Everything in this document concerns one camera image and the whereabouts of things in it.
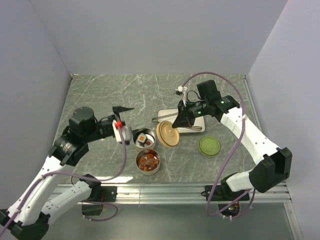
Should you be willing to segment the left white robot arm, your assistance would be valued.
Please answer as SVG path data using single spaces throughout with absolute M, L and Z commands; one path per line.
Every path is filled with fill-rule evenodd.
M 43 166 L 26 191 L 8 209 L 0 211 L 0 224 L 18 240 L 40 240 L 50 225 L 79 202 L 105 205 L 101 180 L 74 173 L 89 143 L 113 137 L 123 147 L 132 138 L 131 127 L 120 113 L 129 107 L 114 106 L 112 115 L 97 120 L 90 107 L 77 108 L 50 148 Z

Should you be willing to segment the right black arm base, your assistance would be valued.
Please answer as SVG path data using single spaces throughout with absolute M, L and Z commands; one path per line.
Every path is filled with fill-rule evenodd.
M 207 201 L 209 199 L 212 187 L 213 187 L 212 185 L 205 185 L 204 191 L 201 192 L 201 195 L 205 197 Z M 210 201 L 211 202 L 227 202 L 227 201 L 232 202 L 233 200 L 235 200 L 245 192 L 246 192 L 245 190 L 240 190 L 236 192 L 233 192 L 231 190 L 225 190 L 223 186 L 220 186 L 218 184 L 213 192 L 213 195 Z

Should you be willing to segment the large orange fish piece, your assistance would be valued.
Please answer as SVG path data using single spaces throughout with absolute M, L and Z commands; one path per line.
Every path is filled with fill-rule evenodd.
M 149 170 L 149 162 L 146 158 L 141 158 L 138 162 L 138 167 L 142 170 L 147 172 Z

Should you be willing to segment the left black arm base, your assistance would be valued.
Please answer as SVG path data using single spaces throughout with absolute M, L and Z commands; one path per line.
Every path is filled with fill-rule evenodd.
M 116 186 L 96 185 L 91 189 L 91 193 L 85 201 L 101 203 L 115 202 L 117 197 L 117 189 L 118 188 Z

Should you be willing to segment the beige round lid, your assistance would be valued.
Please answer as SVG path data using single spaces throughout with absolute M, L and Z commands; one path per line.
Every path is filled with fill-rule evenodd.
M 156 135 L 159 141 L 166 147 L 176 147 L 180 142 L 180 134 L 176 128 L 172 127 L 170 121 L 161 121 L 156 127 Z

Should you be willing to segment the orange chicken wing piece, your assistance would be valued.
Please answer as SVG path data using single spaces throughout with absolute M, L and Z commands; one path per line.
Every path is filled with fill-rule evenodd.
M 153 165 L 156 161 L 158 160 L 158 157 L 156 155 L 153 154 L 147 154 L 146 155 L 146 164 L 147 165 Z

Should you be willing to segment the sushi roll red centre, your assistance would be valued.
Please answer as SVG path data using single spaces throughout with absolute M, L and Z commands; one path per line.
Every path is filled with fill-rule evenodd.
M 147 148 L 149 146 L 152 146 L 153 145 L 153 142 L 150 141 L 150 140 L 147 140 L 145 143 L 144 143 L 144 146 Z

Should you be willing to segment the metal food tongs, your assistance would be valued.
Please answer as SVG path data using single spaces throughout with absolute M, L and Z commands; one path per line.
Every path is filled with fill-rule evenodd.
M 175 113 L 171 113 L 171 114 L 166 114 L 166 115 L 162 115 L 162 116 L 157 116 L 157 117 L 153 117 L 151 119 L 151 121 L 153 123 L 159 123 L 160 120 L 162 119 L 168 119 L 168 118 L 171 118 L 171 117 L 176 117 L 178 115 L 177 112 Z M 192 130 L 192 131 L 201 131 L 203 128 L 201 126 L 191 126 L 191 127 L 183 127 L 184 130 Z

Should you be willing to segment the sushi roll orange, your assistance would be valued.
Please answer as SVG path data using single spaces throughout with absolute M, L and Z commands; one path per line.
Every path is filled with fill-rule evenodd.
M 136 141 L 140 145 L 144 145 L 147 142 L 147 140 L 148 140 L 148 137 L 143 132 L 141 132 L 136 139 Z

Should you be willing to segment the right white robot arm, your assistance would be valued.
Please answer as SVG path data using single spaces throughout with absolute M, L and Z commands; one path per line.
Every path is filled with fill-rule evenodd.
M 176 94 L 183 97 L 177 105 L 178 115 L 172 127 L 192 127 L 198 117 L 216 118 L 240 140 L 255 163 L 253 169 L 221 180 L 219 190 L 224 199 L 232 200 L 244 190 L 255 189 L 265 193 L 289 178 L 293 155 L 287 147 L 280 148 L 269 140 L 232 96 L 221 96 L 214 80 L 199 83 L 197 90 L 199 100 L 190 101 L 187 99 L 187 87 L 176 89 Z

